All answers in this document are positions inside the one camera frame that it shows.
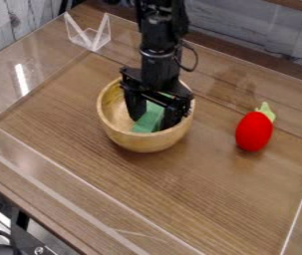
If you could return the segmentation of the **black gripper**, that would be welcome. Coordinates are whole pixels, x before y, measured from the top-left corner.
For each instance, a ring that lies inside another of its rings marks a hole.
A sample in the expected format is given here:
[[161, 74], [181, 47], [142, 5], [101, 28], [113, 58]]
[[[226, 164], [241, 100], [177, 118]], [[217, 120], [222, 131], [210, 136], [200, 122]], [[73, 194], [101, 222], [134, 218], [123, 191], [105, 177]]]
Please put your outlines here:
[[163, 117], [159, 129], [173, 128], [190, 114], [193, 93], [179, 81], [179, 67], [137, 69], [122, 67], [121, 73], [125, 100], [131, 119], [137, 122], [147, 111], [147, 99], [143, 94], [154, 96], [166, 93], [175, 96], [163, 103]]

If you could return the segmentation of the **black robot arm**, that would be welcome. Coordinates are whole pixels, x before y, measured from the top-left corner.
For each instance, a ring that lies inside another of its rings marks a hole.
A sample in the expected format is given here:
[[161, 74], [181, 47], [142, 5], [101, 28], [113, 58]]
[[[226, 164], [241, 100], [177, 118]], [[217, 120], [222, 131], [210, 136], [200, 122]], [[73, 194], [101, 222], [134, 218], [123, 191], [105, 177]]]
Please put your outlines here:
[[135, 8], [142, 67], [121, 68], [121, 87], [131, 119], [143, 117], [151, 101], [163, 108], [158, 128], [165, 130], [189, 116], [193, 101], [193, 91], [179, 80], [179, 70], [193, 72], [197, 67], [181, 64], [184, 48], [197, 54], [182, 40], [189, 28], [185, 0], [135, 0]]

